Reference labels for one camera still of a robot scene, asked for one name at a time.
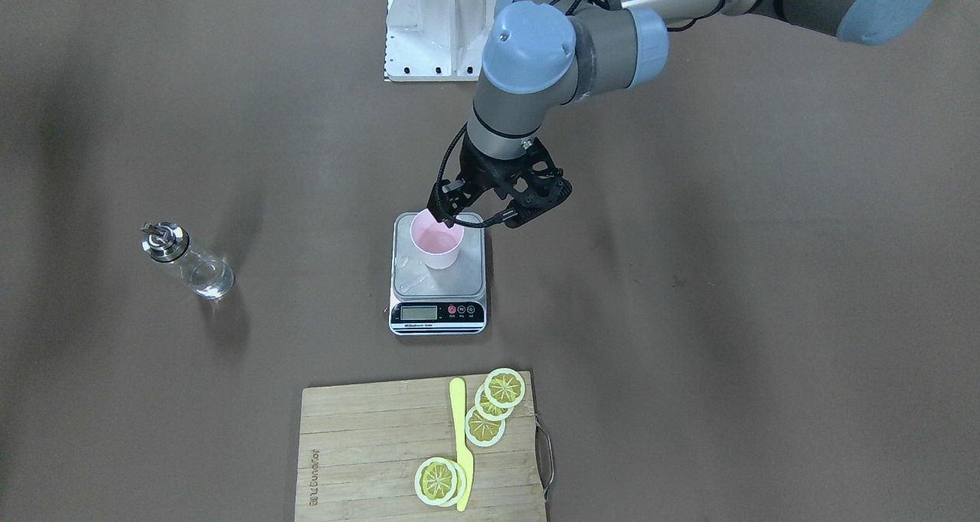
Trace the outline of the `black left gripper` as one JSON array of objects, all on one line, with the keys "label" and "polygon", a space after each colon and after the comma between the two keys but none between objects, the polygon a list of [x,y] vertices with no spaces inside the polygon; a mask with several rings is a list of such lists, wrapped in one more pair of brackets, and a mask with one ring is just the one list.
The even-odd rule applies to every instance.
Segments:
[{"label": "black left gripper", "polygon": [[564,177],[563,169],[554,165],[539,139],[533,139],[524,155],[503,160],[483,155],[465,137],[459,163],[456,181],[437,181],[426,205],[433,218],[445,225],[470,225],[458,216],[487,191],[508,204],[479,225],[504,224],[508,228],[517,228],[556,208],[573,193],[573,184]]}]

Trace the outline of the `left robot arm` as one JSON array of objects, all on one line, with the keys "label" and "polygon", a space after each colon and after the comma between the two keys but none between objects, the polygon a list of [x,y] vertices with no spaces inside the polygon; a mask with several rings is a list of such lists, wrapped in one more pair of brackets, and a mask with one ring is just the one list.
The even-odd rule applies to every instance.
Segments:
[{"label": "left robot arm", "polygon": [[933,0],[497,0],[472,110],[452,139],[459,173],[439,172],[427,210],[448,227],[486,191],[505,208],[479,228],[515,228],[573,187],[537,137],[547,111],[629,89],[665,68],[671,33],[715,15],[757,14],[844,43],[889,43]]}]

